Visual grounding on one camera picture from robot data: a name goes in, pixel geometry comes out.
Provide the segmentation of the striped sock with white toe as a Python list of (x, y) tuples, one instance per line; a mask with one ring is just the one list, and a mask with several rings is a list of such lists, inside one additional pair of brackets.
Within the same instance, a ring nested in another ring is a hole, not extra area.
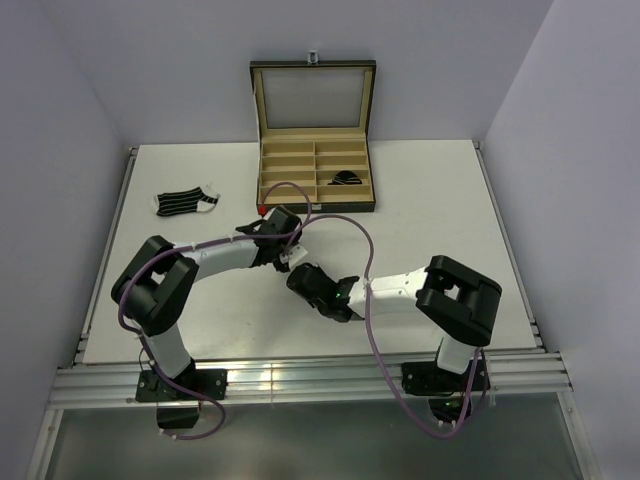
[(189, 190), (165, 192), (152, 197), (154, 213), (158, 217), (173, 217), (192, 213), (207, 213), (216, 208), (220, 194), (210, 185)]

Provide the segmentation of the black sock thin white stripes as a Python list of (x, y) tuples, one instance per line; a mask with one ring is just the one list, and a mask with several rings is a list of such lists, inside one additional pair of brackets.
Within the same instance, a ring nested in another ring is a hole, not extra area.
[(362, 180), (355, 172), (342, 170), (336, 173), (328, 184), (334, 186), (361, 185)]

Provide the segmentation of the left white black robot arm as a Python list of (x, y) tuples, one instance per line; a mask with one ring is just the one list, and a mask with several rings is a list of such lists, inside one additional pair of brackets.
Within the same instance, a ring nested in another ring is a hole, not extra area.
[(135, 334), (158, 370), (159, 388), (183, 399), (195, 386), (195, 361), (184, 346), (178, 320), (193, 285), (229, 270), (276, 262), (298, 240), (299, 226), (275, 227), (257, 221), (230, 236), (179, 246), (149, 238), (112, 287), (118, 323)]

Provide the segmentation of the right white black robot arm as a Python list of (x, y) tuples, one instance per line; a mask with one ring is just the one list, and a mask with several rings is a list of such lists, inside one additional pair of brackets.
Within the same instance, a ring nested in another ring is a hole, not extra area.
[(444, 332), (432, 370), (435, 383), (446, 390), (466, 379), (475, 352), (490, 344), (502, 296), (496, 281), (444, 255), (409, 273), (372, 280), (352, 276), (334, 281), (321, 267), (303, 263), (286, 285), (336, 322), (424, 314)]

